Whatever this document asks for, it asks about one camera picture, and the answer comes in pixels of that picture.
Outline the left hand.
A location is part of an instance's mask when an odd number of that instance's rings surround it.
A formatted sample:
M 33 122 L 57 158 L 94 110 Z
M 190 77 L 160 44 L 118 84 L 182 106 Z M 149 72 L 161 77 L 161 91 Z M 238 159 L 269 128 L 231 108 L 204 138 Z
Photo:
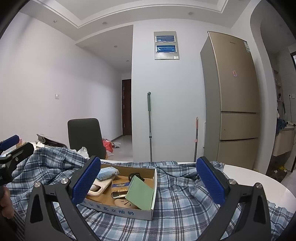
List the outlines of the left hand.
M 12 219 L 14 217 L 14 208 L 10 197 L 10 190 L 5 186 L 3 187 L 3 190 L 4 195 L 1 198 L 1 207 L 3 209 L 1 210 L 1 213 L 3 217 L 7 219 Z

